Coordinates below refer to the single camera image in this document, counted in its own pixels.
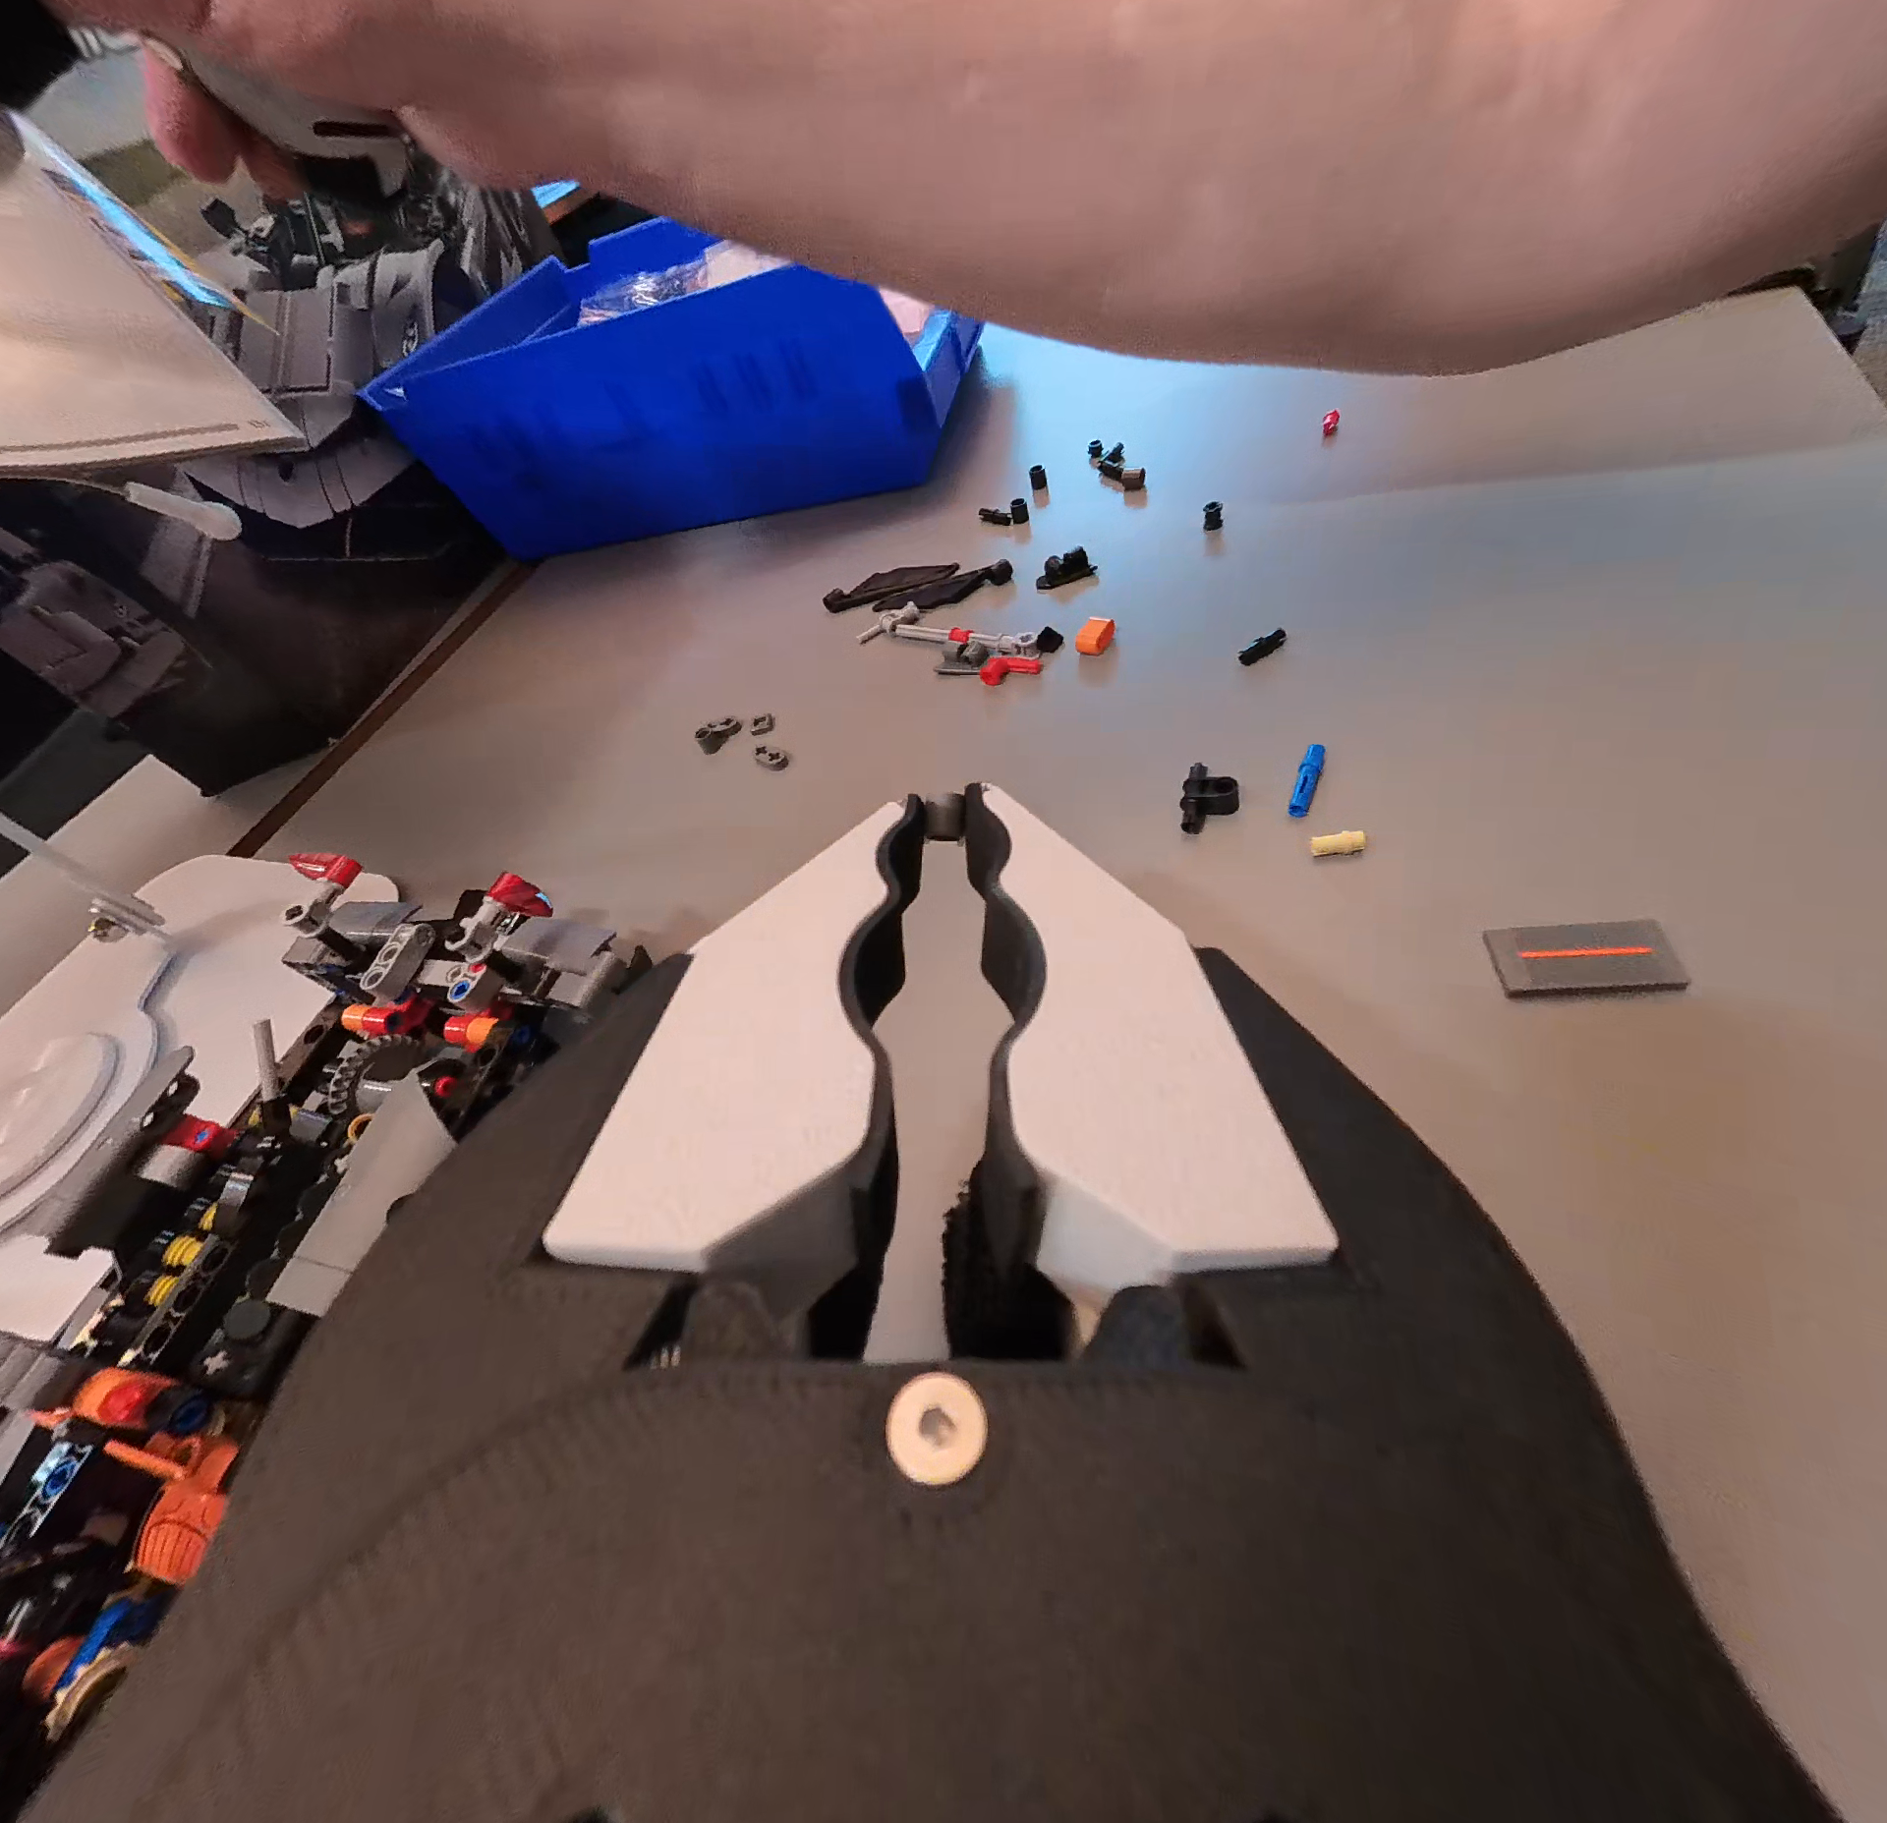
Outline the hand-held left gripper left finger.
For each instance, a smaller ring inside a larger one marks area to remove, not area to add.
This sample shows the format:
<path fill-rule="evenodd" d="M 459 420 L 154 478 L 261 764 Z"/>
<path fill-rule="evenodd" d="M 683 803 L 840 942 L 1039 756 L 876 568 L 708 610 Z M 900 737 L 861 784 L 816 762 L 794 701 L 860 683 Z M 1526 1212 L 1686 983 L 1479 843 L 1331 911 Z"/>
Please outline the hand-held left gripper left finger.
<path fill-rule="evenodd" d="M 694 942 L 540 1244 L 558 1263 L 753 1288 L 855 1359 L 896 1218 L 890 1065 L 926 808 L 886 803 Z"/>

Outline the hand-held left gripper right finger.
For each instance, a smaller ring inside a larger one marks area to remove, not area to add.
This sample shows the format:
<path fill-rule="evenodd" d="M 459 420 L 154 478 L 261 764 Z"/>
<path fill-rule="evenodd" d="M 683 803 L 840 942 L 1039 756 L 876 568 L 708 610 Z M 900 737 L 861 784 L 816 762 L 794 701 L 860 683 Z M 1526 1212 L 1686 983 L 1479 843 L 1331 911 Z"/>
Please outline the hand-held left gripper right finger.
<path fill-rule="evenodd" d="M 961 844 L 1009 1017 L 961 1190 L 961 1354 L 1058 1359 L 1121 1292 L 1327 1265 L 1332 1223 L 1191 941 L 997 785 L 964 793 Z"/>

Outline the lego instruction booklet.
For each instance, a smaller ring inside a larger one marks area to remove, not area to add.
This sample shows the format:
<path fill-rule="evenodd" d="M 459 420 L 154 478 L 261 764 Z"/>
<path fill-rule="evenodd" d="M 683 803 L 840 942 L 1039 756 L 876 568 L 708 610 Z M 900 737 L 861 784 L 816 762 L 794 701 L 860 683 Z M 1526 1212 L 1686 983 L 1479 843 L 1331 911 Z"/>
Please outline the lego instruction booklet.
<path fill-rule="evenodd" d="M 1 476 L 307 448 L 4 114 Z"/>

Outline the person's right forearm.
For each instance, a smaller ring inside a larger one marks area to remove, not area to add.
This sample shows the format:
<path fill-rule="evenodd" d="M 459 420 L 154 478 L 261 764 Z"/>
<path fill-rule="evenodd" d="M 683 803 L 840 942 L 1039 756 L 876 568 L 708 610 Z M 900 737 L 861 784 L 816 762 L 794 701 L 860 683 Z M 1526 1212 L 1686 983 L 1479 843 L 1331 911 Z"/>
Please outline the person's right forearm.
<path fill-rule="evenodd" d="M 1390 374 L 1883 216 L 1883 0 L 571 0 L 605 168 L 1067 339 Z"/>

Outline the scattered small black lego pieces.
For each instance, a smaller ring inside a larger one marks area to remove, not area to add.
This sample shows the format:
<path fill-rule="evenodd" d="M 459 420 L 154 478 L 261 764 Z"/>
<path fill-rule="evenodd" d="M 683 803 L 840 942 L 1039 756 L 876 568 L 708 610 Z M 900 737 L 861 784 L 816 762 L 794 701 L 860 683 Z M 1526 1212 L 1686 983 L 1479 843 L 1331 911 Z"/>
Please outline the scattered small black lego pieces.
<path fill-rule="evenodd" d="M 1098 478 L 1112 482 L 1122 492 L 1137 492 L 1143 488 L 1143 470 L 1131 470 L 1124 464 L 1122 442 L 1089 442 L 1087 460 Z M 1073 547 L 1063 555 L 1055 555 L 1044 564 L 1037 587 L 1063 589 L 1066 585 L 1077 585 L 1085 577 L 1091 577 L 1091 561 L 1083 550 Z M 1285 643 L 1287 631 L 1282 627 L 1263 631 L 1240 650 L 1237 663 L 1244 668 L 1253 667 L 1268 655 L 1276 655 Z M 1201 833 L 1204 820 L 1231 816 L 1237 808 L 1240 785 L 1235 777 L 1210 772 L 1204 764 L 1191 764 L 1181 784 L 1178 820 L 1184 833 Z"/>

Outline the large lego vehicle chassis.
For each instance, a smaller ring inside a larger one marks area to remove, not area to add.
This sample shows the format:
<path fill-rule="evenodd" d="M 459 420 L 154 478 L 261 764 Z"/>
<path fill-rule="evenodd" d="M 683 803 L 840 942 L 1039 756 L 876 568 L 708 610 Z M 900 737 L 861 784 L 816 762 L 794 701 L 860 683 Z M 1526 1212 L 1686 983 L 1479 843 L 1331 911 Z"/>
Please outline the large lego vehicle chassis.
<path fill-rule="evenodd" d="M 442 909 L 341 854 L 91 906 L 4 1017 L 4 1787 L 201 1573 L 393 1215 L 652 959 L 517 873 Z"/>

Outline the dark printed lego box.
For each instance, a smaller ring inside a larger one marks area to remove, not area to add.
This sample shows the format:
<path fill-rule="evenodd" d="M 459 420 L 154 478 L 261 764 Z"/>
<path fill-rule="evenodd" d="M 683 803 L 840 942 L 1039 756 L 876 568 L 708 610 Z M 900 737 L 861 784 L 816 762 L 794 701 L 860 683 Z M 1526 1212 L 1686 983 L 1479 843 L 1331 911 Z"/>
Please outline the dark printed lego box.
<path fill-rule="evenodd" d="M 223 793 L 341 739 L 498 563 L 364 396 L 554 234 L 420 160 L 378 216 L 215 201 L 206 263 L 164 271 L 39 168 L 53 193 L 123 306 L 4 303 L 4 677 Z"/>

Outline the grey and red lego rods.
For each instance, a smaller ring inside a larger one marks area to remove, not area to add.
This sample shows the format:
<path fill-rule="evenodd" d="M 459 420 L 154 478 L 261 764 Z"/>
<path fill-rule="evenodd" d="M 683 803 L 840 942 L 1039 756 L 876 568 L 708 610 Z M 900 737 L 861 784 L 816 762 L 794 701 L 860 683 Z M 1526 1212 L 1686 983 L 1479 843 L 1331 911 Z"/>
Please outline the grey and red lego rods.
<path fill-rule="evenodd" d="M 1055 629 L 1039 631 L 976 631 L 961 626 L 931 623 L 931 613 L 915 604 L 896 605 L 876 614 L 858 645 L 876 641 L 909 643 L 935 652 L 940 677 L 971 677 L 999 688 L 1012 677 L 1037 677 L 1047 661 L 1058 655 L 1066 638 Z"/>

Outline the black lego wing panels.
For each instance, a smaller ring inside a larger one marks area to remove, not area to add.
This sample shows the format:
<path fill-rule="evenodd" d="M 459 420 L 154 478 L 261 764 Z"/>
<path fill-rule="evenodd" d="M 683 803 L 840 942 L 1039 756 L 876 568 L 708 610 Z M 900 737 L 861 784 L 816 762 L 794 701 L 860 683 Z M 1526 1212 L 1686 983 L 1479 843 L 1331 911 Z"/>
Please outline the black lego wing panels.
<path fill-rule="evenodd" d="M 914 605 L 918 613 L 950 609 L 968 602 L 975 592 L 1013 582 L 1013 563 L 997 561 L 984 566 L 920 564 L 881 571 L 860 585 L 840 587 L 822 598 L 830 614 L 872 610 L 876 614 Z"/>

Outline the person's right hand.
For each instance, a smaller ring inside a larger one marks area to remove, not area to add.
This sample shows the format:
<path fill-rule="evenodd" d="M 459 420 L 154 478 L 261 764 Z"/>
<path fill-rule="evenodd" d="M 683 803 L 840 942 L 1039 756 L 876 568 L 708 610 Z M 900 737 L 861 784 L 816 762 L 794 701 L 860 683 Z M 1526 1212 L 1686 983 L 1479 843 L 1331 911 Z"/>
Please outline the person's right hand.
<path fill-rule="evenodd" d="M 572 178 L 626 193 L 605 119 L 623 39 L 589 0 L 39 0 L 62 25 L 145 39 L 164 153 L 204 178 L 268 151 L 183 63 L 218 66 L 303 97 L 393 114 L 466 178 Z"/>

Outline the clear plastic parts bags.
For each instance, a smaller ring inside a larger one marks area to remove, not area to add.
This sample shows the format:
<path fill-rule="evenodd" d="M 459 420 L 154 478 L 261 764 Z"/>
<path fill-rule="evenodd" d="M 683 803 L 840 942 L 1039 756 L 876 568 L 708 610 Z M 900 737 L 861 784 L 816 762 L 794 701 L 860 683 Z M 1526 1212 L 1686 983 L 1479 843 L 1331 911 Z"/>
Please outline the clear plastic parts bags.
<path fill-rule="evenodd" d="M 568 387 L 681 393 L 694 371 L 774 390 L 892 393 L 975 361 L 984 324 L 881 285 L 836 278 L 735 238 L 636 229 L 567 275 L 554 369 Z"/>

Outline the dark grey tile orange stripe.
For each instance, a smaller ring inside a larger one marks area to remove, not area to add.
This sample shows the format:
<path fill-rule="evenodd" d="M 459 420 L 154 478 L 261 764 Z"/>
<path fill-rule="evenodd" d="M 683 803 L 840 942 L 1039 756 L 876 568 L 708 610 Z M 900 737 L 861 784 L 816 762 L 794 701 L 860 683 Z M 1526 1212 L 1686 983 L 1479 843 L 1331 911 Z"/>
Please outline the dark grey tile orange stripe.
<path fill-rule="evenodd" d="M 1511 1000 L 1654 994 L 1690 988 L 1690 973 L 1653 919 L 1511 925 L 1481 933 Z"/>

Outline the blue plastic bin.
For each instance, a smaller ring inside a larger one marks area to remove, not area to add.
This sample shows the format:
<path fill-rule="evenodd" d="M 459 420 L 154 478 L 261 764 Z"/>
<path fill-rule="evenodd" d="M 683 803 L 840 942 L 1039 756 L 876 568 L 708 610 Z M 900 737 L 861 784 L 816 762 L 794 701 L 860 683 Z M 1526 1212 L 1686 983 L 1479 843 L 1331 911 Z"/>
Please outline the blue plastic bin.
<path fill-rule="evenodd" d="M 715 253 L 652 220 L 542 261 L 363 400 L 519 563 L 920 486 L 984 326 L 793 263 L 630 306 Z"/>

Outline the white metal book stand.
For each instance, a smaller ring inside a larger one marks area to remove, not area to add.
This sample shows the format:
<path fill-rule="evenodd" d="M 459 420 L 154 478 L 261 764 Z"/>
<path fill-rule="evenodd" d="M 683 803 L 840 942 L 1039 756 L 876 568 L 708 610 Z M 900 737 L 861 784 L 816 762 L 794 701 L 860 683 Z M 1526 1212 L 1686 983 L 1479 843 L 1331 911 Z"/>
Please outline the white metal book stand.
<path fill-rule="evenodd" d="M 160 772 L 218 797 L 326 752 L 455 602 L 412 563 L 272 558 L 177 473 L 133 504 L 4 484 L 4 655 L 115 721 Z M 177 1111 L 226 1124 L 253 1088 L 250 1028 L 320 1003 L 282 963 L 314 883 L 208 850 L 137 883 L 14 837 L 16 875 L 83 894 L 79 942 L 4 1007 L 4 1354 L 67 1341 L 142 1198 L 185 1186 Z"/>

